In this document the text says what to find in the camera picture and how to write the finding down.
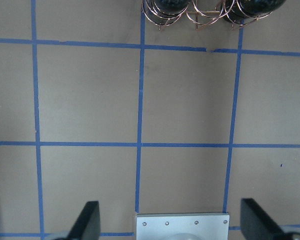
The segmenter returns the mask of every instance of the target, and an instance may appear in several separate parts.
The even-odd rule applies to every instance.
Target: wire frame
[[[198,7],[198,1],[199,0],[189,1],[189,3],[193,6],[194,10],[188,10],[188,4],[176,14],[167,14],[156,5],[155,0],[142,0],[141,10],[144,12],[146,18],[151,23],[160,27],[160,30],[162,29],[162,27],[170,26],[176,23],[183,14],[185,14],[188,17],[188,19],[195,24],[196,30],[201,30],[207,26],[216,23],[219,19],[227,19],[230,23],[232,23],[232,29],[235,29],[234,25],[237,25],[238,28],[242,28],[244,26],[258,21],[259,19],[263,19],[272,13],[269,12],[257,16],[250,15],[244,11],[239,0],[220,0],[216,4],[214,10],[201,10]],[[242,13],[243,19],[250,19],[250,21],[242,23],[238,20],[232,20],[229,14],[230,12],[235,13],[233,10],[234,6],[236,6],[237,10],[239,10]],[[204,22],[199,21],[199,18],[205,19]]]
[[[187,10],[188,5],[176,14],[167,14],[162,11],[154,0],[142,0],[141,9],[145,17],[154,25],[166,27],[174,24],[180,19],[182,14]]]

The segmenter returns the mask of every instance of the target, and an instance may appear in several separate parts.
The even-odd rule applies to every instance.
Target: blue tape grid line
[[[240,143],[177,143],[177,142],[79,142],[79,141],[0,141],[0,146],[61,146],[61,147],[141,147],[144,148],[271,148],[300,149],[300,144]]]
[[[19,237],[19,238],[39,238],[40,233],[14,233],[14,232],[0,232],[0,237]]]
[[[132,237],[134,232],[102,232],[100,233],[101,237]]]
[[[280,225],[279,227],[284,228],[284,227],[291,227],[291,228],[296,228],[300,229],[300,224],[289,224],[289,225]],[[240,231],[241,227],[239,226],[230,226],[229,227],[230,231]]]
[[[207,51],[205,47],[168,46],[168,45],[152,45],[152,44],[141,45],[141,44],[131,44],[131,43],[88,42],[88,41],[58,41],[58,40],[43,40],[43,39],[30,40],[30,39],[0,38],[0,43],[121,48],[121,49],[144,48],[147,50],[192,51],[192,52],[230,53],[230,54],[238,53],[237,49],[231,49],[231,48],[218,48],[213,51]],[[284,51],[252,50],[252,49],[242,49],[241,54],[300,57],[300,52],[289,52],[289,51],[284,52]]]
[[[242,43],[243,43],[243,36],[244,36],[244,29],[241,28],[239,31],[239,39],[238,39],[238,51],[237,51],[237,58],[236,58],[235,81],[234,81],[230,136],[229,136],[229,148],[228,148],[228,157],[227,157],[227,164],[226,164],[225,184],[224,184],[223,207],[222,207],[222,211],[224,213],[227,212],[227,206],[228,206],[228,194],[229,194],[229,183],[230,183],[230,173],[231,173],[232,150],[233,150],[234,134],[235,134],[237,101],[238,101],[239,80],[240,80],[240,66],[241,66],[241,49],[242,49]]]
[[[36,173],[37,173],[37,186],[38,186],[39,223],[40,223],[40,238],[41,240],[44,240],[45,223],[44,223],[44,203],[43,203],[43,187],[42,187],[42,171],[41,171],[41,149],[40,149],[36,0],[31,0],[31,35],[32,35],[34,127],[35,127],[35,152],[36,152]]]
[[[138,126],[135,174],[135,205],[134,210],[139,212],[140,203],[140,177],[141,177],[141,148],[142,148],[142,113],[144,99],[144,70],[145,70],[145,15],[140,17],[140,64],[139,64],[139,97],[138,97]]]

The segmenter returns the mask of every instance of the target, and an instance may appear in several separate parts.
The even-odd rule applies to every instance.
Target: dark ball
[[[286,0],[238,0],[243,11],[250,15],[270,13],[279,8]]]
[[[180,13],[190,0],[154,0],[154,2],[163,13],[174,15]]]

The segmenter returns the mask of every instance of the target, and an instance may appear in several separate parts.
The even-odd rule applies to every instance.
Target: grid square
[[[229,53],[147,50],[142,141],[228,143],[236,58]]]
[[[39,45],[38,79],[42,141],[137,140],[139,50]]]
[[[229,231],[228,240],[246,240],[240,230]]]
[[[300,52],[300,0],[244,28],[243,49]]]
[[[31,39],[31,1],[0,0],[0,38]]]
[[[300,224],[300,149],[233,149],[228,196],[231,226],[240,225],[241,198],[255,199],[279,225]]]
[[[222,212],[227,154],[227,148],[143,148],[140,212]]]
[[[41,148],[44,226],[69,231],[88,201],[99,201],[101,231],[132,232],[136,148]]]
[[[217,3],[216,0],[200,0],[198,8],[211,11],[214,10]],[[145,23],[145,43],[149,45],[204,47],[208,51],[238,49],[238,37],[239,31],[232,31],[232,25],[223,19],[199,31],[196,30],[196,25],[186,15],[162,31],[159,31],[159,27],[147,19]]]
[[[300,144],[300,57],[242,56],[234,142]]]
[[[135,0],[38,0],[38,39],[140,43],[140,5]]]
[[[0,146],[0,233],[39,231],[36,148]]]
[[[0,43],[0,141],[34,141],[32,46]]]

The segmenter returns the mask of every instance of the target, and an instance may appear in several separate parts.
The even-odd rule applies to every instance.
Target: copper wire cage
[[[199,1],[204,0],[190,0],[183,9],[171,14],[160,9],[156,4],[156,0],[142,0],[141,10],[151,23],[159,26],[160,30],[176,23],[182,15],[186,15],[187,18],[195,24],[196,30],[204,29],[220,19],[225,19],[230,22],[234,30],[245,27],[259,19],[263,19],[272,13],[272,11],[270,11],[259,15],[251,15],[244,10],[240,0],[220,0],[213,10],[202,10],[198,7]],[[230,14],[238,15],[238,13],[247,21],[243,22],[230,17]]]

